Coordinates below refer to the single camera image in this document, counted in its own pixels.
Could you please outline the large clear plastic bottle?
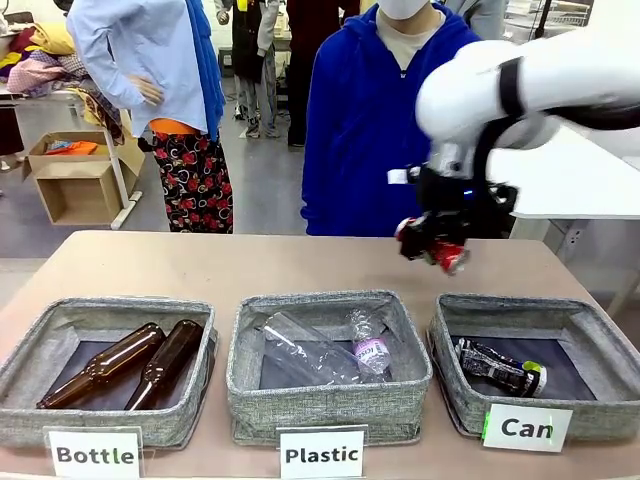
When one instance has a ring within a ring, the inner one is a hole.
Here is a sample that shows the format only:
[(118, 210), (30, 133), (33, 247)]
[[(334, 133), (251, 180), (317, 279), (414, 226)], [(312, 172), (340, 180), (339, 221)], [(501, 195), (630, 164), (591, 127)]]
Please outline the large clear plastic bottle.
[(342, 342), (284, 312), (263, 316), (254, 329), (264, 339), (263, 387), (358, 385), (377, 379)]

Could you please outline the patterned hanging cloth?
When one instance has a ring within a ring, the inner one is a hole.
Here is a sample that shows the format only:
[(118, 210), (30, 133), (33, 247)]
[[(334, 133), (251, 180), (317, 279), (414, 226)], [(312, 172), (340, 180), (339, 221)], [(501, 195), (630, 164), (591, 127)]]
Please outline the patterned hanging cloth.
[(106, 129), (116, 145), (124, 143), (120, 111), (97, 89), (77, 88), (75, 93), (84, 103), (84, 120)]

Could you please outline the bottle with pink label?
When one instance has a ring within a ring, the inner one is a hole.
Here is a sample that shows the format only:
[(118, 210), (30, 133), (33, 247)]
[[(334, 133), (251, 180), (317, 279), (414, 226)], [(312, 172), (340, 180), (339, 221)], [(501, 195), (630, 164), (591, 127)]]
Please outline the bottle with pink label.
[(355, 309), (347, 319), (352, 330), (352, 349), (365, 383), (391, 380), (391, 354), (384, 333), (387, 326), (373, 311)]

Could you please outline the mannequin in light blue shirt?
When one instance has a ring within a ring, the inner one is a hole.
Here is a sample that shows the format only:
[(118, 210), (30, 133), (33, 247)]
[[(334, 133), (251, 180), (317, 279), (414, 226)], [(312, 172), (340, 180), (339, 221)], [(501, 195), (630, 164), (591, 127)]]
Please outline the mannequin in light blue shirt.
[(186, 1), (74, 0), (67, 29), (134, 136), (151, 132), (170, 230), (232, 233), (232, 184), (220, 133), (208, 134)]

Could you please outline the brown glass bottle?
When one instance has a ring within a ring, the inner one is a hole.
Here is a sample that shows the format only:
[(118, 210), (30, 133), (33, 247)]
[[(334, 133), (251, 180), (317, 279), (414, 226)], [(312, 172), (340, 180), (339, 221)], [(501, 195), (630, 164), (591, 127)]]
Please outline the brown glass bottle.
[(181, 320), (144, 366), (140, 381), (129, 398), (126, 411), (151, 410), (170, 395), (191, 357), (198, 351), (203, 328)]
[(62, 409), (112, 386), (123, 375), (147, 363), (166, 336), (155, 323), (147, 323), (92, 357), (76, 375), (36, 403), (37, 409)]

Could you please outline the person in blue hoodie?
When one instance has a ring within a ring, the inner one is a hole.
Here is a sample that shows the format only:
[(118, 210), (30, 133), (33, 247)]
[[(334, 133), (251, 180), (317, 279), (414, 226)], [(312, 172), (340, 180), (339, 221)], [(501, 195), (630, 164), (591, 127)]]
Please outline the person in blue hoodie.
[(431, 0), (381, 0), (320, 46), (313, 65), (301, 215), (313, 236), (391, 237), (421, 208), (392, 171), (421, 164), (431, 141), (416, 123), (433, 70), (479, 41)]

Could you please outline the person in black clothes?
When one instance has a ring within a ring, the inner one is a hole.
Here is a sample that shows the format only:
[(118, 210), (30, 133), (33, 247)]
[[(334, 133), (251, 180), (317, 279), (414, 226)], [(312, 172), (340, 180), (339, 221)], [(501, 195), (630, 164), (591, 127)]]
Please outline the person in black clothes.
[(288, 145), (303, 147), (312, 69), (321, 44), (338, 31), (345, 18), (360, 12), (360, 0), (287, 0), (291, 31), (287, 74), (290, 125)]

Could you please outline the open wooden cube box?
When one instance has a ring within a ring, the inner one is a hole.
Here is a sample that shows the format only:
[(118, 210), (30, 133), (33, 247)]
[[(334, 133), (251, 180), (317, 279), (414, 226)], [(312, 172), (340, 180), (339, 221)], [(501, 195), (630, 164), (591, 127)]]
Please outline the open wooden cube box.
[(33, 177), (53, 225), (110, 225), (122, 210), (109, 161), (54, 162)]

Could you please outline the crushed red can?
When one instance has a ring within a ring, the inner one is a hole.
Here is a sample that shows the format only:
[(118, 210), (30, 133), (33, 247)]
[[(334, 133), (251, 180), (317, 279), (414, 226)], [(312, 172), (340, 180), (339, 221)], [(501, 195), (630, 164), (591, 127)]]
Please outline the crushed red can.
[[(427, 219), (426, 217), (406, 219)], [(434, 260), (425, 261), (430, 265), (437, 265), (440, 269), (449, 276), (455, 276), (469, 259), (470, 252), (466, 246), (454, 245), (439, 240), (439, 234), (435, 232), (435, 246), (434, 246)], [(399, 242), (399, 225), (395, 231), (395, 239)]]

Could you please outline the crushed black can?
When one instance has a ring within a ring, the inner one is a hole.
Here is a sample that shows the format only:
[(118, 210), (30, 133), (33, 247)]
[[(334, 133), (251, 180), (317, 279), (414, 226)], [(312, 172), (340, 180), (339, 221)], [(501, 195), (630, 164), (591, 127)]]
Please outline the crushed black can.
[(539, 396), (547, 384), (547, 369), (534, 361), (518, 361), (493, 348), (461, 337), (455, 347), (462, 371), (521, 398)]

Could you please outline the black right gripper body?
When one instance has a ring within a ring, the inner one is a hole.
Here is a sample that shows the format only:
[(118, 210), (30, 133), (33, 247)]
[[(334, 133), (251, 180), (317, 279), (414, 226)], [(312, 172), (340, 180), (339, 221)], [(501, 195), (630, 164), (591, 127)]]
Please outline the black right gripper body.
[(470, 179), (444, 176), (423, 165), (417, 183), (418, 201), (428, 224), (465, 224), (474, 200)]

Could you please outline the white sign reading Plastic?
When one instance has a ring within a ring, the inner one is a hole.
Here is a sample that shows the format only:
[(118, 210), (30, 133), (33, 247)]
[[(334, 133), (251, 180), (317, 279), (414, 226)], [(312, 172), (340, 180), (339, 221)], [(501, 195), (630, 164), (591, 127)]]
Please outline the white sign reading Plastic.
[(279, 427), (282, 480), (353, 480), (364, 477), (368, 426)]

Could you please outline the clear storage bins stack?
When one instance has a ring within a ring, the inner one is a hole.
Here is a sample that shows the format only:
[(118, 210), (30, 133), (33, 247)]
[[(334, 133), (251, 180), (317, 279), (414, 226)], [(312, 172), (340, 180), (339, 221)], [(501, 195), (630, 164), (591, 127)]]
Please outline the clear storage bins stack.
[[(505, 23), (531, 29), (540, 0), (507, 0)], [(588, 24), (593, 0), (553, 0), (546, 30), (567, 30)]]

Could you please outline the white sign reading Bottle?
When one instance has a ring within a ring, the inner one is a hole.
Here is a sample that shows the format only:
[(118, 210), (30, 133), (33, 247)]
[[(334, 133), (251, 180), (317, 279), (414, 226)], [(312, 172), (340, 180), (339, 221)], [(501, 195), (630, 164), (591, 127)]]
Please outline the white sign reading Bottle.
[(140, 480), (143, 437), (140, 427), (43, 428), (57, 477), (73, 480)]

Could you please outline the white sign reading Can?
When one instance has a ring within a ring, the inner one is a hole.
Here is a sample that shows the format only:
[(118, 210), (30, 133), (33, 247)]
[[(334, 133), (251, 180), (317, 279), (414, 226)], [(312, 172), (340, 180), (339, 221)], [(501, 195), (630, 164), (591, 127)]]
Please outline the white sign reading Can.
[(482, 434), (486, 448), (560, 453), (573, 411), (492, 404)]

